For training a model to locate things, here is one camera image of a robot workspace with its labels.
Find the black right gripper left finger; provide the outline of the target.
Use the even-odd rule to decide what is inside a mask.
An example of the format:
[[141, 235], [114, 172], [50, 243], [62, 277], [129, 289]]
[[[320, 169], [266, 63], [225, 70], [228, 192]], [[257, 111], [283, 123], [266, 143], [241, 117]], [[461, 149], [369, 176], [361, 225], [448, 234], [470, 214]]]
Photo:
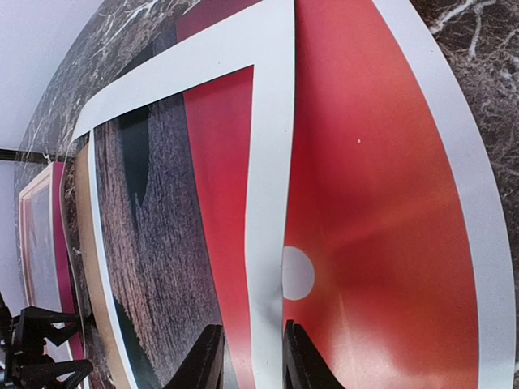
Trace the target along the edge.
[[225, 336], [220, 324], [207, 325], [164, 389], [223, 388]]

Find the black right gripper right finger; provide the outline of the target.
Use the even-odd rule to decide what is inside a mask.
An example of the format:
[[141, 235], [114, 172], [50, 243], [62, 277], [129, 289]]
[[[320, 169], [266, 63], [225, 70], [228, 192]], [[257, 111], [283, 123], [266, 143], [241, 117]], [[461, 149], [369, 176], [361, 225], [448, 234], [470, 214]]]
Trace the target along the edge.
[[283, 387], [344, 389], [301, 324], [288, 320], [283, 336]]

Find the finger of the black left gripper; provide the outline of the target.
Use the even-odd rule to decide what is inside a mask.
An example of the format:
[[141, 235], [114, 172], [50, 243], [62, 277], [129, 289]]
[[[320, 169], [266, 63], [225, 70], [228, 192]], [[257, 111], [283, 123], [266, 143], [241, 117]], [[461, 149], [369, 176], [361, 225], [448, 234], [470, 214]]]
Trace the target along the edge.
[[15, 354], [43, 356], [48, 352], [48, 343], [60, 347], [81, 328], [78, 314], [29, 306], [15, 320]]
[[92, 372], [89, 360], [55, 362], [43, 356], [38, 361], [12, 362], [7, 368], [7, 386], [13, 388], [77, 388]]

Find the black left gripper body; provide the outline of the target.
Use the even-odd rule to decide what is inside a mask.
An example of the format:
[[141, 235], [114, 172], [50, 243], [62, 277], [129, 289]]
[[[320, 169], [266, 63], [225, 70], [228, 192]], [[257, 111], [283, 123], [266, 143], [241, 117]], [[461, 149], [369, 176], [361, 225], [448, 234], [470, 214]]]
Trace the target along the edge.
[[23, 388], [19, 374], [22, 353], [23, 315], [13, 316], [1, 297], [1, 388]]

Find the light wooden picture frame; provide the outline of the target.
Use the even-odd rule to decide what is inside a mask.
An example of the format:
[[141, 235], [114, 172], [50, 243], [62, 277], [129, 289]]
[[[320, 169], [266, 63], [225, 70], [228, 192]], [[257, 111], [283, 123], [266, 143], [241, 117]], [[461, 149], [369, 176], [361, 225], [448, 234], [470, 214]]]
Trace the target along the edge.
[[76, 314], [73, 279], [62, 222], [64, 164], [54, 162], [19, 193], [19, 239], [28, 306]]

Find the brown cardboard backing board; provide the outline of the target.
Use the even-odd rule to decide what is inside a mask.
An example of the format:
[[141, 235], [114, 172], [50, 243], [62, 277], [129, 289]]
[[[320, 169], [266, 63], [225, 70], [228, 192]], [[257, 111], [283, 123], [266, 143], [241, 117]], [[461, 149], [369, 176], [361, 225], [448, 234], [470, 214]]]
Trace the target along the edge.
[[109, 376], [116, 388], [132, 388], [135, 380], [118, 325], [118, 316], [109, 282], [101, 233], [98, 202], [93, 185], [95, 169], [89, 163], [92, 144], [75, 158], [75, 204], [79, 241], [90, 305], [101, 338]]

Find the red and grey photo print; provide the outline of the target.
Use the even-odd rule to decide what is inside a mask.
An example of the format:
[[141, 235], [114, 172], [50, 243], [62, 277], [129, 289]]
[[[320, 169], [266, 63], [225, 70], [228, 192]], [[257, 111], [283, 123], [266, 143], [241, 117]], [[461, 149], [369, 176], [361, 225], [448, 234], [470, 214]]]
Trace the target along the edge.
[[[165, 50], [258, 2], [200, 2]], [[503, 212], [438, 45], [407, 1], [291, 2], [284, 327], [301, 324], [345, 388], [510, 388]], [[166, 384], [210, 324], [225, 331], [225, 380], [258, 388], [244, 261], [253, 73], [88, 132], [132, 388]]]

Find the white mat board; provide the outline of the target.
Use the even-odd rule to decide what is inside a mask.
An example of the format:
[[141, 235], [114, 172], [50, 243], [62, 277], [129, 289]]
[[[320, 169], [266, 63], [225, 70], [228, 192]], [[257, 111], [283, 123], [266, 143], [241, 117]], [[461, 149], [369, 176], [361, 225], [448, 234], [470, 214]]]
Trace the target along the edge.
[[294, 3], [261, 1], [147, 60], [87, 101], [79, 138], [124, 113], [252, 66], [244, 254], [251, 368], [283, 385], [282, 262], [294, 131]]

